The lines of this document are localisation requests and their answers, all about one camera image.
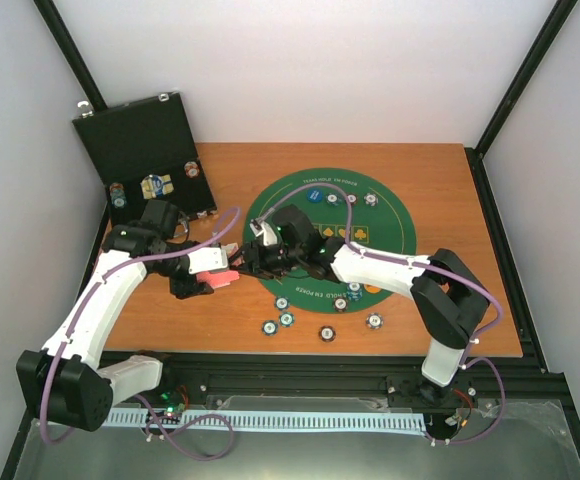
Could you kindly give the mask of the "pink-backed card deck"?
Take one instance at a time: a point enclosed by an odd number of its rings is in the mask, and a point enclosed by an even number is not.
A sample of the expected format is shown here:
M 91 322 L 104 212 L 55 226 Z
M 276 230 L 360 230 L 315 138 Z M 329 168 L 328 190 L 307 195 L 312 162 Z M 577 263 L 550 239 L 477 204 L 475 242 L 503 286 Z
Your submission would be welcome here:
M 234 270 L 224 270 L 217 272 L 199 272 L 196 279 L 200 283 L 207 284 L 213 290 L 231 285 L 240 279 L 240 274 Z

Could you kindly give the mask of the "green blue chip stack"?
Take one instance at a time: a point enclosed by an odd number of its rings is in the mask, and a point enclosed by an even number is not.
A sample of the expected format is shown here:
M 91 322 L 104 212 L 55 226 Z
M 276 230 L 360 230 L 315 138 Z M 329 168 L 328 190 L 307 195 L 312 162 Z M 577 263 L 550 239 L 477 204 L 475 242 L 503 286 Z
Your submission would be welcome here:
M 273 320 L 267 320 L 262 323 L 261 331 L 266 336 L 273 336 L 278 333 L 279 325 Z

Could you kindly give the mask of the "blue small blind button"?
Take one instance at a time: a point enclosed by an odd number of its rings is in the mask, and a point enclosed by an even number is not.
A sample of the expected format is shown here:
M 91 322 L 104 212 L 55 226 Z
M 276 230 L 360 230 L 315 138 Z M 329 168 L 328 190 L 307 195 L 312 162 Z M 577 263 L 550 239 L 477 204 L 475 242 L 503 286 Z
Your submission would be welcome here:
M 323 201 L 324 193 L 321 188 L 310 188 L 306 190 L 306 200 L 311 204 L 318 204 Z

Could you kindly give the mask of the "orange big blind button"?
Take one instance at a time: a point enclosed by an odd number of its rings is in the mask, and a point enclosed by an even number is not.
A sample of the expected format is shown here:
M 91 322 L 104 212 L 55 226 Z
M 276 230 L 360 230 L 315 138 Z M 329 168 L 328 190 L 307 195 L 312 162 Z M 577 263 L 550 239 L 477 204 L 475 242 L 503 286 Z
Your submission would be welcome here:
M 364 288 L 370 294 L 377 294 L 381 291 L 381 289 L 379 287 L 372 286 L 372 285 L 365 285 Z

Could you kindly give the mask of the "blue white chip stack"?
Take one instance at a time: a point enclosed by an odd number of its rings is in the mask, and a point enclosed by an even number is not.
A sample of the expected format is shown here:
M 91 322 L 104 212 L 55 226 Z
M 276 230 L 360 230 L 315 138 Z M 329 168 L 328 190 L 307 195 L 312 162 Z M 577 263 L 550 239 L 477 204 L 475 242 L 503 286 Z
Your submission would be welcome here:
M 380 329 L 383 324 L 383 317 L 378 313 L 370 313 L 366 318 L 366 325 L 372 330 Z

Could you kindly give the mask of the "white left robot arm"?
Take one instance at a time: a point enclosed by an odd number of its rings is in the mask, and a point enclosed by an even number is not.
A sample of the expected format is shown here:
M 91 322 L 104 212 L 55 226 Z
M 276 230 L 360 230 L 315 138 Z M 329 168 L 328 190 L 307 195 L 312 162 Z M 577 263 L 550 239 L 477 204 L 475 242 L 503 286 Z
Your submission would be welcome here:
M 149 275 L 168 278 L 172 295 L 187 298 L 211 290 L 198 274 L 226 268 L 226 254 L 213 240 L 173 242 L 179 217 L 173 204 L 151 200 L 139 219 L 114 226 L 66 320 L 40 351 L 19 357 L 26 407 L 42 424 L 95 431 L 113 406 L 136 394 L 160 403 L 176 395 L 177 376 L 153 355 L 108 367 L 100 360 L 125 304 Z

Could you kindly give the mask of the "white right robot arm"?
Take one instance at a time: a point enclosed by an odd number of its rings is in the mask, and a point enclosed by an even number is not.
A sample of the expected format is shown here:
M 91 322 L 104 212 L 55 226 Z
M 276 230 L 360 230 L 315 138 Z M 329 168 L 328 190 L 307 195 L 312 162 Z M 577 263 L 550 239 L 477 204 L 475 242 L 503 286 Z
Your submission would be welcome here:
M 228 262 L 260 279 L 284 277 L 300 268 L 316 280 L 370 285 L 412 300 L 431 337 L 421 375 L 425 384 L 438 389 L 449 387 L 467 367 L 473 343 L 503 316 L 501 303 L 447 249 L 424 256 L 366 249 L 340 237 L 312 244 L 252 240 Z

